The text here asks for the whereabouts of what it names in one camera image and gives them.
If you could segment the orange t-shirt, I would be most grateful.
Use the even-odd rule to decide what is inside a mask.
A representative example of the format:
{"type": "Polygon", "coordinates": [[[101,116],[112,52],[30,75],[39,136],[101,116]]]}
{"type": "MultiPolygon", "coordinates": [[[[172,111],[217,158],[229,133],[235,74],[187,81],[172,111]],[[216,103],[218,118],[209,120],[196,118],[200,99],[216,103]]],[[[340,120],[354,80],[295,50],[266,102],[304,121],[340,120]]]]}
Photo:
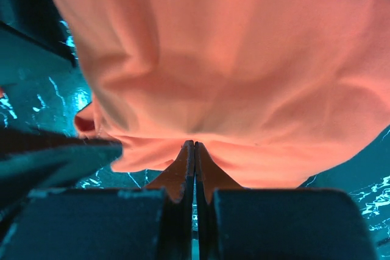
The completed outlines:
{"type": "Polygon", "coordinates": [[[389,125],[389,0],[53,0],[92,101],[74,126],[163,170],[187,140],[247,188],[295,188],[389,125]]]}

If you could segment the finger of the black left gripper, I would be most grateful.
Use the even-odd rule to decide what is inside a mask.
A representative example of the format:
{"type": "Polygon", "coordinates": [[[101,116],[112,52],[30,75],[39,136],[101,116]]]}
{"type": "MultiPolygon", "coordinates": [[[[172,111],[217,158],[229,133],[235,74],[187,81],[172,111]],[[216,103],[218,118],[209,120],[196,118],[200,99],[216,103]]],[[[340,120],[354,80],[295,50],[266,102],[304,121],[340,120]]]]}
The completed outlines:
{"type": "Polygon", "coordinates": [[[33,128],[1,129],[1,207],[33,188],[72,186],[122,155],[117,141],[33,128]]]}

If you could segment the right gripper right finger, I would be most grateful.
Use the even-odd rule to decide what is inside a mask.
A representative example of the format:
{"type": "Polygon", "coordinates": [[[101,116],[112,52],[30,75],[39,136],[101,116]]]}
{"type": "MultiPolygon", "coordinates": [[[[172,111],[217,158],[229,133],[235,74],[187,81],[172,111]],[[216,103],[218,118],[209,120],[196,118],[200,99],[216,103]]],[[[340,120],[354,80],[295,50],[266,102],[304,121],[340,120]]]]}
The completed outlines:
{"type": "Polygon", "coordinates": [[[334,189],[247,189],[194,146],[201,259],[377,259],[353,200],[334,189]]]}

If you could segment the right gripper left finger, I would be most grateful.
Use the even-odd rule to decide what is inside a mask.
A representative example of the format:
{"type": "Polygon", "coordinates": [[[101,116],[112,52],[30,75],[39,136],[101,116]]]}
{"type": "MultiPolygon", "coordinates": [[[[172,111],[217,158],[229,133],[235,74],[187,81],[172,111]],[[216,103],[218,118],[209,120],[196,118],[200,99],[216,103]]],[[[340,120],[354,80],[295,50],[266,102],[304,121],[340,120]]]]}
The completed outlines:
{"type": "Polygon", "coordinates": [[[194,143],[143,189],[33,189],[2,259],[190,259],[194,143]]]}

